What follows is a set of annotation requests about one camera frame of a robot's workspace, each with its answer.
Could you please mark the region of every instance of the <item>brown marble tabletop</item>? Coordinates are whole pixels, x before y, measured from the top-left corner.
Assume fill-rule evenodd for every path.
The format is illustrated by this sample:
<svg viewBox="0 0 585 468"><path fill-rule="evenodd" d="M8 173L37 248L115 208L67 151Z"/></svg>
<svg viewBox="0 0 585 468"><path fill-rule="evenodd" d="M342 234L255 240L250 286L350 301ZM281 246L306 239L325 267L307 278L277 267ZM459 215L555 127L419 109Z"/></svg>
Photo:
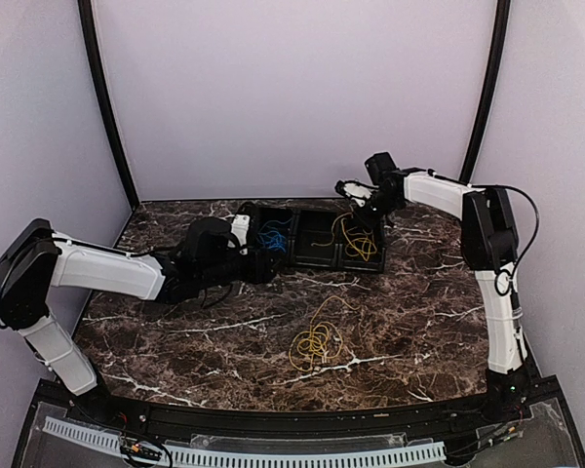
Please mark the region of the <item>brown marble tabletop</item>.
<svg viewBox="0 0 585 468"><path fill-rule="evenodd" d="M201 216L231 217L234 201L151 202L118 247L178 242ZM258 201L349 210L343 200ZM96 292L75 334L115 395L223 410L360 410L447 400L485 391L488 336L474 275L459 253L458 222L409 205L386 226L385 273L288 269L271 284L238 284L225 301L178 305ZM215 299L224 289L213 288ZM293 368L289 348L320 320L335 324L342 352Z"/></svg>

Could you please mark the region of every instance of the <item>robotic arm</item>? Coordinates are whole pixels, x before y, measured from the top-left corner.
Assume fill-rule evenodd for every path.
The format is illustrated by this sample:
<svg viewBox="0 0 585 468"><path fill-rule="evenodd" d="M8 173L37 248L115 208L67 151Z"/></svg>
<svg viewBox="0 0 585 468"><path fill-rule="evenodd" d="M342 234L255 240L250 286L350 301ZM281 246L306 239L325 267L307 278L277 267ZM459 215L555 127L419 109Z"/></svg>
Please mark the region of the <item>robotic arm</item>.
<svg viewBox="0 0 585 468"><path fill-rule="evenodd" d="M46 304L50 286L178 303L235 280L267 283L280 258L244 246L248 225L246 215L237 215L232 225L206 217L168 252L134 254L72 239L35 219L0 258L0 328L23 336L72 394L87 394L103 382Z"/></svg>
<svg viewBox="0 0 585 468"><path fill-rule="evenodd" d="M404 208L406 201L437 208L461 221L461 252L479 283L489 335L484 415L499 419L504 409L523 400L529 384L514 271L518 232L506 190L463 185L419 168L401 170L388 153L375 154L365 164L373 186L345 180L335 190L355 201L354 214L367 227Z"/></svg>

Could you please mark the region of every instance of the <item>white slotted strip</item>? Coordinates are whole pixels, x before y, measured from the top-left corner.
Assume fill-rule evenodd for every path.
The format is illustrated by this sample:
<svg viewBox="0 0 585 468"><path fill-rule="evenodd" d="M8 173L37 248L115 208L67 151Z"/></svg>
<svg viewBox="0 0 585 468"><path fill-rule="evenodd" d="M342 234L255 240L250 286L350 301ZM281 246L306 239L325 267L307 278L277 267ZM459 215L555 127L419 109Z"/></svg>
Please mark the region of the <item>white slotted strip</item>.
<svg viewBox="0 0 585 468"><path fill-rule="evenodd" d="M46 417L43 431L88 449L121 456L119 434L102 432L73 422ZM395 468L443 461L443 442L413 447L351 453L277 455L206 451L165 445L175 467L205 468ZM167 466L167 456L158 462Z"/></svg>

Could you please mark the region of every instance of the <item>tangled blue cord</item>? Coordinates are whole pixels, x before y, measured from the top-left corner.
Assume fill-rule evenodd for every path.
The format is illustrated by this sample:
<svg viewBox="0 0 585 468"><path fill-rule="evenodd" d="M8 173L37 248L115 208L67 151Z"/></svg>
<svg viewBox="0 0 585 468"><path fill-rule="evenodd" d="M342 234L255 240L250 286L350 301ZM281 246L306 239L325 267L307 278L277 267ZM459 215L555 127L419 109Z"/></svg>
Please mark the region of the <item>tangled blue cord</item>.
<svg viewBox="0 0 585 468"><path fill-rule="evenodd" d="M266 221L257 232L258 242L269 251L281 251L286 253L286 236L275 229L271 224L286 226L290 222L290 219L288 221L278 221L276 219Z"/></svg>

